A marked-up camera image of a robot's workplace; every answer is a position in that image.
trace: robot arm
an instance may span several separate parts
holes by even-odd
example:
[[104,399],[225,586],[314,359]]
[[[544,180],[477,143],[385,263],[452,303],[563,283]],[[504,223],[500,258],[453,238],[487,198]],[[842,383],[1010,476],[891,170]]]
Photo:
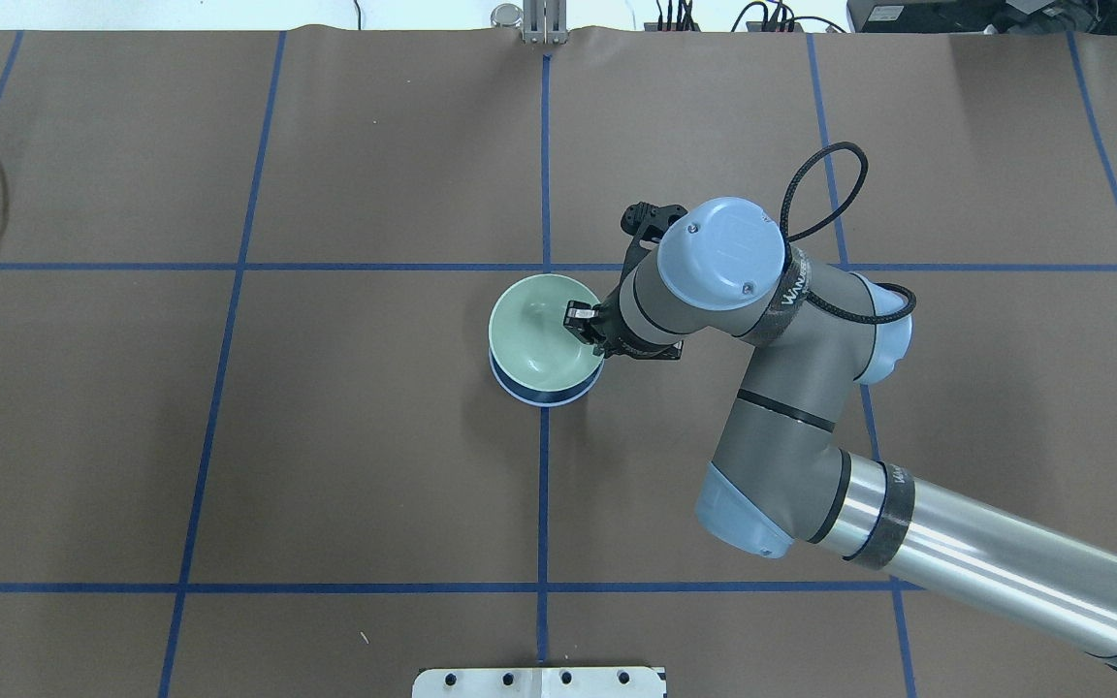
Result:
[[766,557],[814,543],[1117,670],[1117,554],[833,446],[852,385],[882,380],[908,350],[899,296],[810,260],[742,199],[638,203],[623,227],[634,237],[620,284],[601,305],[572,302],[569,331],[637,358],[677,358],[703,327],[756,346],[697,503],[706,529]]

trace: black cable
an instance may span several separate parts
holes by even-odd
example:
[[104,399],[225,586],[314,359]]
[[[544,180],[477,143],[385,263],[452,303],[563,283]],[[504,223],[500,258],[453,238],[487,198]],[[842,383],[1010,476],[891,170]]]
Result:
[[819,22],[825,22],[829,26],[832,26],[834,30],[838,31],[839,34],[847,34],[847,30],[843,30],[841,26],[838,26],[837,23],[830,21],[830,19],[828,18],[814,18],[812,15],[804,15],[802,18],[792,18],[792,23],[798,22],[800,19],[817,19],[817,21]]
[[770,26],[775,28],[775,31],[787,32],[795,30],[795,10],[790,8],[790,4],[784,3],[782,0],[772,0],[779,3],[779,8],[775,8],[775,13],[770,18]]
[[[825,155],[838,153],[838,151],[849,151],[852,155],[856,155],[857,160],[860,160],[860,173],[856,176],[856,184],[851,187],[851,193],[848,194],[847,199],[843,199],[842,203],[834,209],[834,212],[830,213],[829,217],[821,218],[818,224],[808,227],[808,229],[802,230],[795,235],[787,235],[787,223],[790,220],[790,205],[792,200],[795,198],[795,190],[799,188],[799,182],[803,180],[817,163],[820,163]],[[779,230],[783,236],[783,241],[792,243],[798,241],[798,239],[808,238],[808,236],[823,229],[823,227],[831,224],[836,218],[842,216],[842,211],[847,211],[848,207],[856,201],[856,195],[860,194],[860,187],[863,187],[865,178],[869,175],[869,156],[865,155],[865,151],[860,150],[859,145],[856,143],[850,143],[847,141],[840,141],[839,143],[832,143],[825,147],[821,147],[820,151],[812,154],[804,163],[799,166],[795,171],[795,176],[792,178],[790,184],[787,185],[787,191],[783,194],[782,207],[779,208]],[[862,315],[860,313],[852,313],[851,310],[846,310],[839,308],[838,305],[830,304],[824,297],[817,295],[814,290],[808,291],[806,299],[812,305],[817,305],[817,308],[824,310],[824,313],[832,314],[837,318],[841,318],[847,322],[852,322],[857,324],[886,324],[892,323],[895,321],[900,321],[906,318],[913,310],[916,309],[916,295],[906,286],[900,286],[897,283],[879,283],[878,286],[886,288],[894,293],[899,293],[904,297],[904,306],[900,309],[894,310],[894,313],[888,313],[886,315]]]
[[1098,26],[1100,23],[1100,20],[1102,19],[1100,17],[1100,2],[1099,2],[1099,0],[1091,0],[1090,4],[1091,4],[1091,8],[1094,9],[1094,18],[1090,19],[1089,26],[1087,26],[1085,28],[1085,34],[1091,34],[1091,32],[1094,32],[1095,28],[1098,28]]
[[[795,189],[799,188],[799,182],[803,180],[808,171],[811,171],[812,165],[821,162],[825,155],[837,153],[837,151],[849,151],[852,155],[856,155],[857,160],[860,160],[860,173],[856,176],[856,184],[851,187],[851,191],[847,199],[839,203],[839,208],[834,209],[833,213],[829,217],[821,218],[817,224],[803,229],[801,232],[795,235],[787,235],[787,223],[790,221],[790,204],[792,199],[795,198]],[[859,145],[856,143],[848,143],[847,141],[840,141],[839,143],[832,143],[825,147],[821,147],[820,151],[812,154],[812,157],[808,159],[798,171],[795,171],[795,176],[792,178],[790,184],[787,185],[787,193],[783,194],[783,204],[779,209],[779,227],[783,231],[783,237],[787,239],[787,242],[795,242],[798,239],[805,239],[808,236],[823,229],[823,227],[831,224],[834,218],[841,217],[842,211],[847,211],[848,207],[856,201],[856,195],[860,194],[860,187],[865,184],[865,178],[869,175],[869,159],[865,155],[865,151],[860,150]]]
[[735,23],[733,23],[732,26],[732,31],[735,31],[737,30],[737,28],[739,28],[739,20],[744,18],[744,15],[748,13],[748,10],[751,10],[752,8],[756,8],[757,4],[761,4],[761,22],[764,23],[768,21],[770,6],[763,3],[761,0],[753,0],[752,3],[745,4],[744,9],[739,10],[739,17],[735,18]]
[[812,305],[817,305],[821,310],[824,310],[824,313],[832,314],[839,319],[856,324],[892,323],[895,321],[906,318],[908,315],[913,314],[914,309],[916,309],[916,293],[913,293],[911,288],[900,286],[897,283],[879,283],[877,286],[886,288],[886,290],[899,293],[899,295],[906,299],[906,304],[904,304],[903,308],[895,310],[895,313],[888,313],[886,315],[861,315],[859,313],[843,310],[838,305],[830,305],[829,300],[825,300],[824,297],[817,295],[817,293],[812,293],[812,290],[808,291],[805,300],[810,302]]

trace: wire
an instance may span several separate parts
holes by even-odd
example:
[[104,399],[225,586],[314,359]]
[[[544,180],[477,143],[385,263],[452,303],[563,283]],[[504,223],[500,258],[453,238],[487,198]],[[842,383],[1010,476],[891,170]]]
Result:
[[623,0],[623,4],[627,6],[628,12],[632,15],[632,30],[638,30],[640,28],[639,23],[636,21],[636,10],[632,8],[632,0]]
[[795,31],[795,22],[793,19],[795,12],[786,3],[779,3],[775,8],[775,13],[771,15],[770,25],[775,27],[775,31]]
[[[849,151],[849,153],[856,155],[857,160],[860,160],[860,173],[856,176],[856,184],[851,187],[848,198],[843,199],[842,203],[839,203],[839,208],[834,209],[834,212],[830,213],[829,217],[821,218],[817,224],[808,227],[808,229],[803,229],[795,235],[787,235],[790,205],[792,204],[792,199],[795,198],[795,190],[799,188],[799,182],[811,171],[812,165],[820,163],[825,155],[838,153],[838,151]],[[869,176],[869,156],[865,155],[865,151],[861,151],[860,146],[856,145],[856,143],[840,141],[839,143],[821,147],[820,151],[812,154],[812,157],[804,160],[804,163],[799,166],[798,171],[795,171],[795,176],[792,178],[787,185],[787,193],[783,194],[783,204],[779,209],[779,227],[783,231],[783,237],[787,239],[787,242],[795,242],[798,239],[805,239],[808,236],[823,229],[823,227],[831,224],[834,218],[841,217],[842,211],[847,211],[848,207],[856,201],[856,195],[860,194],[860,187],[863,187],[866,176]]]
[[[849,153],[856,155],[857,160],[860,160],[860,173],[856,176],[856,184],[851,187],[851,193],[848,194],[847,199],[843,199],[842,203],[839,203],[839,207],[834,209],[834,212],[830,213],[829,217],[821,218],[818,224],[808,227],[808,229],[795,235],[787,235],[790,205],[792,204],[792,200],[795,198],[795,189],[799,188],[799,182],[801,182],[804,175],[812,170],[812,165],[820,163],[825,155],[838,153],[838,151],[849,151]],[[856,195],[860,194],[860,187],[863,187],[865,178],[868,175],[869,156],[865,155],[865,151],[861,151],[859,145],[847,141],[840,141],[839,143],[832,143],[825,147],[821,147],[821,150],[812,154],[810,159],[804,160],[804,163],[799,166],[798,171],[795,171],[795,176],[793,176],[790,181],[790,184],[787,185],[787,193],[783,194],[783,203],[779,209],[779,230],[782,231],[783,241],[792,243],[798,241],[798,239],[808,238],[808,236],[823,229],[823,227],[833,222],[836,218],[842,216],[842,211],[847,211],[848,207],[856,201]],[[886,290],[899,293],[899,295],[904,297],[903,308],[886,315],[862,315],[860,313],[852,313],[851,310],[842,309],[838,305],[830,304],[830,302],[825,300],[824,297],[817,295],[814,290],[808,291],[806,299],[810,304],[817,305],[817,308],[824,310],[824,313],[832,314],[837,318],[857,324],[892,323],[895,321],[906,318],[909,314],[913,314],[914,309],[916,309],[916,293],[913,293],[913,290],[908,287],[900,286],[897,283],[879,283],[878,286],[886,288]]]
[[812,305],[817,305],[821,310],[824,310],[824,313],[832,314],[837,318],[856,324],[892,323],[895,321],[906,318],[908,315],[913,314],[914,309],[916,309],[916,293],[914,293],[911,288],[900,286],[897,283],[875,283],[873,286],[880,286],[881,288],[886,288],[886,290],[899,293],[899,295],[905,299],[903,308],[886,315],[861,315],[860,313],[843,310],[840,306],[830,304],[829,300],[825,300],[824,297],[817,295],[817,293],[812,293],[812,290],[808,291],[805,300],[810,302]]
[[801,21],[801,19],[817,19],[817,21],[819,21],[819,22],[825,22],[829,26],[833,27],[834,30],[838,31],[839,34],[847,34],[847,30],[843,30],[843,28],[841,26],[838,26],[837,23],[830,21],[830,19],[828,19],[828,18],[815,18],[812,15],[804,15],[802,18],[791,18],[790,22],[792,22],[792,25],[794,26],[794,23],[798,22],[798,21]]
[[770,8],[761,0],[753,0],[752,3],[745,4],[744,9],[739,10],[739,17],[735,18],[735,23],[733,23],[732,26],[732,31],[735,31],[737,30],[737,28],[739,28],[739,20],[744,18],[744,15],[748,13],[748,10],[751,10],[752,8],[756,8],[756,6],[761,6],[761,22],[764,23],[770,21]]

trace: sticker label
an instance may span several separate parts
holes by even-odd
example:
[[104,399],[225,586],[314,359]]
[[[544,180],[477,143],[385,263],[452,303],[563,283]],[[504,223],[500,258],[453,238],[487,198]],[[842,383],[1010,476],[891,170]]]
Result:
[[872,9],[872,12],[869,12],[869,21],[892,22],[895,19],[899,18],[899,15],[903,13],[903,4],[878,4],[877,8]]

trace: white plate with holes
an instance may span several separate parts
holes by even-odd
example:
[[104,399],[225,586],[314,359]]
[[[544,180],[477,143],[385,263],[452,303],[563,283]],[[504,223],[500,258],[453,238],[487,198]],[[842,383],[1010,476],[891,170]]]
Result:
[[427,670],[412,698],[666,698],[666,670],[652,667]]

